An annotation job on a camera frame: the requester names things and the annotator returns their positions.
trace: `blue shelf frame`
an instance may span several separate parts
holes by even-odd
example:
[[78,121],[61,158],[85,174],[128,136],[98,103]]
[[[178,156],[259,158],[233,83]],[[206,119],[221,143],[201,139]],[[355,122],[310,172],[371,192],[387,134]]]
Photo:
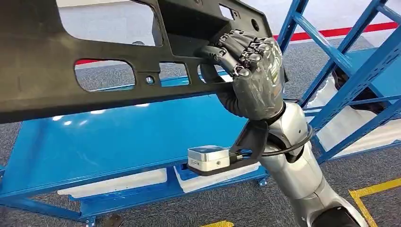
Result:
[[[313,81],[312,85],[308,88],[306,93],[303,95],[301,102],[299,103],[302,107],[306,105],[308,100],[317,91],[318,87],[325,81],[327,76],[331,73],[334,67],[339,66],[347,74],[350,75],[350,79],[346,84],[338,91],[335,97],[329,101],[325,106],[319,106],[314,108],[309,108],[306,110],[317,110],[318,112],[307,113],[307,116],[313,116],[314,118],[310,122],[312,127],[319,131],[324,127],[327,122],[329,122],[341,109],[347,105],[355,105],[362,103],[378,102],[378,101],[390,101],[396,100],[392,105],[388,106],[384,111],[378,114],[375,118],[370,120],[360,129],[355,131],[353,134],[345,138],[338,145],[329,151],[325,151],[320,144],[318,138],[315,136],[312,139],[312,143],[317,146],[322,155],[318,158],[319,163],[322,163],[335,154],[337,154],[342,149],[349,146],[354,141],[358,140],[362,136],[369,133],[371,130],[377,126],[384,124],[390,120],[400,118],[401,109],[401,96],[385,96],[376,99],[362,100],[362,101],[352,101],[363,89],[365,89],[377,76],[379,76],[391,63],[393,63],[401,53],[401,28],[400,26],[395,29],[392,35],[372,54],[372,56],[361,66],[354,67],[349,59],[344,55],[350,48],[350,46],[356,41],[356,39],[361,35],[365,27],[372,21],[372,19],[377,15],[378,12],[383,13],[388,18],[394,20],[397,23],[401,22],[401,16],[385,6],[387,0],[372,0],[368,5],[366,10],[363,12],[361,17],[357,20],[356,24],[353,26],[351,31],[341,42],[338,48],[328,42],[322,34],[320,34],[315,27],[313,27],[303,16],[302,13],[308,3],[308,0],[293,0],[287,17],[285,19],[284,25],[280,31],[278,42],[280,44],[282,52],[288,46],[288,43],[293,35],[297,25],[300,25],[311,37],[312,39],[329,55],[330,60],[323,67],[321,72],[317,75],[316,79]],[[386,145],[385,147],[400,145],[401,141],[396,141],[393,144]],[[126,169],[125,171],[115,171],[112,173],[107,173],[105,175],[87,176],[84,178],[76,179],[75,181],[68,181],[67,183],[56,183],[45,185],[40,188],[32,188],[26,192],[13,192],[9,194],[0,195],[0,204],[14,207],[22,210],[28,210],[31,212],[38,212],[41,214],[46,214],[59,218],[66,218],[70,220],[95,223],[95,217],[108,212],[118,211],[122,209],[127,209],[139,204],[144,204],[148,202],[159,201],[163,199],[168,199],[175,196],[184,195],[182,189],[178,185],[178,181],[175,177],[174,170],[171,166],[181,164],[185,160],[178,158],[173,160],[171,163],[162,163],[158,166],[144,166],[142,169]],[[169,179],[171,192],[166,195],[149,195],[147,198],[142,198],[141,200],[138,196],[132,195],[123,199],[113,198],[109,200],[92,201],[92,202],[82,202],[81,212],[74,212],[64,208],[55,207],[48,205],[39,201],[34,201],[28,199],[27,196],[40,194],[44,192],[50,192],[57,189],[62,189],[66,187],[83,185],[86,183],[93,183],[101,180],[111,179],[114,177],[129,175],[133,173],[138,173],[141,171],[148,171],[151,169],[167,167],[167,174]],[[3,175],[6,167],[0,166],[0,175]],[[237,183],[241,181],[257,179],[260,185],[264,185],[264,179],[267,177],[264,169],[261,167],[256,173],[246,174],[225,182],[218,183],[213,186],[209,186],[195,192],[209,190],[215,187],[225,186],[231,183]]]
[[[322,129],[336,114],[338,114],[347,105],[366,104],[374,103],[379,101],[390,101],[397,100],[389,103],[389,106],[378,114],[375,118],[367,122],[361,128],[357,129],[354,133],[346,137],[339,144],[334,146],[332,149],[326,151],[317,136],[314,136],[312,142],[317,146],[318,150],[322,155],[318,158],[318,162],[322,163],[340,151],[368,134],[378,126],[385,124],[390,120],[395,120],[400,117],[401,109],[401,95],[384,96],[368,100],[353,101],[354,98],[362,92],[370,83],[380,76],[386,68],[388,68],[393,62],[395,62],[401,53],[401,26],[398,26],[393,33],[387,38],[387,40],[375,50],[375,52],[363,63],[362,66],[354,66],[349,58],[345,55],[349,48],[353,45],[356,39],[362,34],[364,29],[370,22],[375,18],[378,12],[383,13],[389,19],[401,23],[401,16],[393,11],[392,9],[385,6],[387,0],[372,0],[367,6],[365,11],[359,17],[355,25],[352,27],[350,32],[343,39],[338,48],[335,48],[313,25],[311,25],[303,16],[308,0],[293,0],[286,16],[283,27],[281,28],[278,43],[281,51],[284,52],[288,46],[292,34],[295,31],[297,25],[300,25],[308,35],[327,53],[330,57],[328,62],[319,72],[315,80],[312,82],[310,87],[304,93],[300,106],[305,111],[320,110],[315,112],[306,112],[305,115],[313,117],[310,124],[318,132]],[[336,95],[325,105],[313,108],[305,108],[310,98],[315,94],[318,87],[327,79],[328,75],[333,69],[338,66],[347,75],[349,80],[341,87]],[[391,145],[386,145],[378,148],[387,146],[399,145],[399,142],[395,142]]]

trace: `black bracket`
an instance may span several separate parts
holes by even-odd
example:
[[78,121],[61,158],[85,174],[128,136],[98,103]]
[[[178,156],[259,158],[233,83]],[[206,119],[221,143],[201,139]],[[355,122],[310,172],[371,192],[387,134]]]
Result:
[[[61,23],[56,0],[0,1],[0,123],[159,102],[226,91],[230,83],[203,83],[196,49],[231,29],[272,37],[266,17],[236,0],[139,0],[155,14],[159,46],[77,39]],[[240,17],[222,16],[219,4]],[[76,80],[80,59],[117,60],[134,69],[131,90],[87,92]],[[185,64],[189,85],[161,87],[160,62]],[[152,76],[155,83],[147,84]]]
[[259,158],[262,156],[266,147],[268,134],[269,126],[266,121],[248,121],[234,145],[230,148],[230,153],[239,153],[241,150],[251,150],[252,154],[249,158],[234,162],[230,164],[230,166],[208,172],[203,172],[190,166],[188,168],[201,176],[210,176],[243,166],[252,165],[258,162]]

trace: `blue metal shelf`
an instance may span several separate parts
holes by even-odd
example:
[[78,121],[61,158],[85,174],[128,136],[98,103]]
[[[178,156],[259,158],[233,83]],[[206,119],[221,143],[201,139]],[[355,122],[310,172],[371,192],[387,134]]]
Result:
[[[399,14],[385,6],[386,2],[387,0],[372,0],[337,49],[302,16],[308,0],[293,0],[290,6],[278,39],[282,52],[285,51],[296,26],[300,25],[330,57],[329,61],[317,75],[317,78],[303,95],[301,102],[299,102],[300,105],[304,107],[307,104],[334,67],[339,66],[349,76],[347,82],[325,106],[305,109],[320,109],[320,111],[317,112],[306,113],[306,116],[313,116],[310,124],[315,131],[319,131],[323,128],[347,105],[370,103],[378,100],[389,101],[384,111],[329,151],[323,149],[318,138],[315,136],[312,142],[317,145],[318,149],[322,152],[322,156],[318,158],[319,163],[332,158],[376,127],[399,117],[401,109],[401,87],[400,83],[398,83],[400,81],[398,72],[401,70],[399,64],[399,56],[401,54],[401,26],[398,26],[379,48],[347,53],[350,46],[353,45],[378,12],[382,12],[388,18],[398,23],[401,21],[401,16]],[[367,86],[369,86],[379,98],[353,101]]]
[[167,177],[168,180],[168,190],[161,190],[157,193],[148,193],[144,195],[132,195],[132,196],[122,196],[119,198],[113,198],[108,200],[98,200],[94,202],[82,202],[81,203],[81,212],[82,219],[86,219],[90,216],[100,215],[108,212],[113,212],[116,210],[122,210],[126,208],[130,208],[132,206],[137,206],[145,203],[165,200],[168,198],[182,196],[194,192],[201,192],[205,190],[209,190],[216,187],[225,186],[232,183],[248,181],[252,179],[261,179],[266,177],[266,171],[263,167],[259,167],[257,171],[244,174],[213,186],[205,187],[190,193],[184,193],[182,188],[180,187],[177,178],[175,177],[175,172],[172,167],[167,169]]
[[227,112],[215,95],[26,121],[0,198],[186,163],[190,147],[231,146],[245,122]]

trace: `black cable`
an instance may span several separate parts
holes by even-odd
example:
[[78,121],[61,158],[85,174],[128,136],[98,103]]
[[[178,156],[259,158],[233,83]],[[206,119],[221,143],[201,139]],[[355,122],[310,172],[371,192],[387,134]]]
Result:
[[[296,143],[295,145],[293,145],[293,146],[291,146],[291,147],[289,147],[289,148],[283,149],[283,150],[278,150],[278,151],[263,153],[263,154],[262,154],[262,157],[269,157],[269,156],[274,156],[274,155],[281,155],[281,154],[285,154],[285,153],[291,152],[291,151],[293,151],[293,150],[295,150],[295,149],[297,149],[297,148],[300,148],[300,147],[303,146],[304,144],[306,144],[306,143],[312,138],[312,136],[313,136],[313,129],[312,129],[312,127],[308,124],[308,134],[307,134],[307,136],[306,136],[303,140],[301,140],[299,143]],[[242,155],[243,155],[244,157],[246,157],[246,156],[250,156],[251,153],[243,153]]]

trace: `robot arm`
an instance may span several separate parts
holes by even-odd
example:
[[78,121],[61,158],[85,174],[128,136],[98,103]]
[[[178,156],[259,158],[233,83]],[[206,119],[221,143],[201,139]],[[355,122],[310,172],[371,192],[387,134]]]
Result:
[[[359,212],[325,180],[308,142],[312,130],[301,107],[283,102],[282,54],[276,41],[235,30],[221,36],[216,46],[206,46],[199,53],[233,77],[233,90],[217,96],[228,111],[250,119],[243,132],[248,129],[254,133],[242,132],[238,140],[248,138],[248,146],[262,143],[263,151],[253,158],[260,161],[287,196],[298,225],[367,227]],[[207,66],[201,71],[206,82],[221,80]],[[258,127],[249,127],[250,122]],[[235,152],[235,157],[246,156],[238,152],[241,149],[236,144],[234,147],[230,151]],[[197,168],[191,162],[189,166]]]

